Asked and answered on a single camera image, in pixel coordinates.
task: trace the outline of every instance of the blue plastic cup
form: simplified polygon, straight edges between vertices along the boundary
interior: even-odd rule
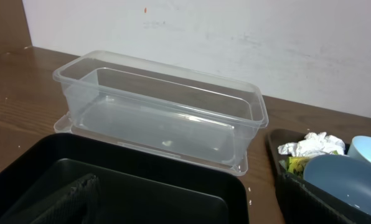
[[[371,163],[371,137],[354,137],[347,155],[354,159]]]

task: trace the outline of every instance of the white wall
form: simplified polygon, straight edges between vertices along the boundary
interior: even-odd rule
[[[23,2],[36,47],[109,50],[371,117],[371,0]]]

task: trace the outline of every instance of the wooden desk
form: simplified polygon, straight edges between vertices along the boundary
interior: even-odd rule
[[[75,58],[33,47],[0,55],[0,171],[42,137],[54,133],[54,123],[68,107],[52,72]],[[356,135],[371,136],[371,119],[272,97],[265,97],[265,103],[270,123],[253,140],[248,150],[249,171],[240,180],[252,202],[250,223],[284,223],[265,135],[276,128],[302,133],[310,129],[328,131],[350,142]]]

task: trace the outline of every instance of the light blue bowl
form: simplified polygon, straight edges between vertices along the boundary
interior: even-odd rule
[[[354,159],[371,163],[371,137],[354,137],[347,155]]]
[[[303,179],[371,215],[371,164],[349,156],[323,155],[311,159]]]

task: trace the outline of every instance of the black plastic container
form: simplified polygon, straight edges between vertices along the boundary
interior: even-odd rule
[[[289,155],[278,154],[278,146],[288,142],[299,142],[305,135],[307,133],[275,129],[266,136],[266,149],[276,179],[276,197],[286,223],[371,223],[370,215],[288,173],[279,164],[280,160],[287,159]],[[346,143],[345,147],[347,153],[350,144]]]
[[[236,177],[72,134],[43,138],[0,173],[0,218],[90,173],[101,187],[95,223],[248,223]]]

